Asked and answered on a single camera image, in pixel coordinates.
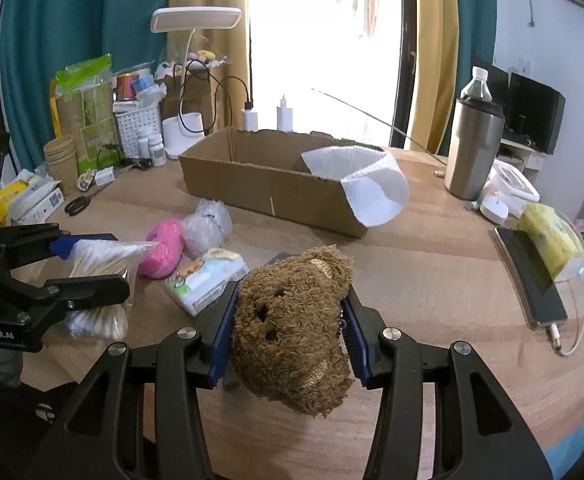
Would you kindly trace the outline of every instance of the brown plush toy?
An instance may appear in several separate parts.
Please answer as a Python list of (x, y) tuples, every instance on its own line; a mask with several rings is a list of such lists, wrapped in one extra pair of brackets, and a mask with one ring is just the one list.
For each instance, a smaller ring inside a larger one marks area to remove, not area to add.
[(339, 339), (352, 261), (335, 246), (253, 270), (242, 282), (232, 364), (249, 391), (328, 415), (352, 384)]

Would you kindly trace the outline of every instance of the wooden table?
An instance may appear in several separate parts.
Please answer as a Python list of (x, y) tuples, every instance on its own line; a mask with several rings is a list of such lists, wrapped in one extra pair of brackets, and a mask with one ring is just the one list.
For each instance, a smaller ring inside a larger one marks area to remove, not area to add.
[[(545, 332), (533, 332), (492, 239), (493, 226), (451, 196), (433, 175), (437, 163), (423, 153), (396, 150), (409, 180), (409, 204), (393, 221), (361, 240), (230, 208), (233, 232), (226, 247), (250, 268), (282, 251), (300, 253), (337, 244), (354, 258), (354, 286), (363, 304), (377, 308), (389, 326), (417, 341), (447, 347), (469, 341), (489, 365), (543, 448), (584, 421), (584, 339), (571, 358), (553, 354)], [(198, 199), (187, 195), (178, 162), (149, 173), (131, 171), (101, 192), (74, 218), (63, 211), (50, 221), (74, 234), (112, 232), (121, 240), (144, 238), (157, 222), (184, 217)], [(562, 329), (572, 341), (576, 323)], [(133, 347), (155, 344), (189, 322), (160, 282), (136, 284), (130, 334)], [(105, 343), (48, 335), (46, 344), (80, 380)], [(240, 479), (360, 479), (376, 424), (380, 391), (355, 383), (328, 418), (293, 413), (244, 388), (199, 394), (205, 438), (214, 469)], [(429, 478), (434, 438), (433, 388), (425, 387), (422, 478)]]

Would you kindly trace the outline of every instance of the pink plush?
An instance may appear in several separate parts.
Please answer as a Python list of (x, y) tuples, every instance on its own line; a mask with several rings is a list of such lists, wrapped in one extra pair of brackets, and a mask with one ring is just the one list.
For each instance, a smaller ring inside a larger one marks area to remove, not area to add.
[(148, 242), (158, 241), (159, 244), (150, 251), (138, 266), (138, 273), (155, 280), (169, 276), (181, 259), (185, 241), (181, 237), (181, 221), (178, 218), (168, 218), (148, 234)]

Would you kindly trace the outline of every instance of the smartphone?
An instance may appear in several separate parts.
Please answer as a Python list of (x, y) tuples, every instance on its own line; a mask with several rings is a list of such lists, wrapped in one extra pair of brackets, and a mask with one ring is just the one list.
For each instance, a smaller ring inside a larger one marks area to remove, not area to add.
[(556, 285), (527, 233), (497, 227), (496, 241), (505, 256), (533, 329), (565, 322), (568, 314)]

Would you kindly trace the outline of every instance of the curtain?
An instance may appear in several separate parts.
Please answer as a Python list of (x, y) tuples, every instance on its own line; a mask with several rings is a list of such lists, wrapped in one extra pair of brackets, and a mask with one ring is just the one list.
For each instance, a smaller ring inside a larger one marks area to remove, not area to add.
[(165, 35), (150, 31), (167, 0), (3, 0), (0, 85), (16, 155), (32, 170), (54, 138), (49, 83), (57, 70), (112, 54), (112, 69), (156, 60)]
[[(214, 75), (217, 78), (229, 75), (241, 78), (249, 88), (249, 13), (248, 0), (169, 0), (170, 7), (177, 6), (217, 6), (217, 7), (237, 7), (243, 11), (243, 15), (236, 27), (226, 30), (206, 30), (203, 34), (211, 40), (215, 54), (226, 54), (231, 63), (224, 64)], [(173, 60), (182, 59), (182, 49), (185, 48), (189, 33), (187, 31), (168, 33), (168, 57)], [(229, 105), (231, 102), (233, 124), (241, 126), (241, 110), (246, 101), (245, 88), (236, 80), (229, 80), (223, 83), (224, 88), (230, 94), (230, 100), (219, 106), (219, 115), (216, 126), (230, 124)]]
[[(458, 25), (455, 97), (460, 95), (462, 88), (472, 79), (472, 57), (492, 63), (496, 41), (496, 0), (458, 0)], [(449, 152), (452, 118), (450, 117), (440, 146), (440, 155), (447, 155)]]
[[(417, 57), (408, 135), (436, 153), (454, 102), (457, 0), (417, 0)], [(410, 149), (420, 148), (412, 142)]]

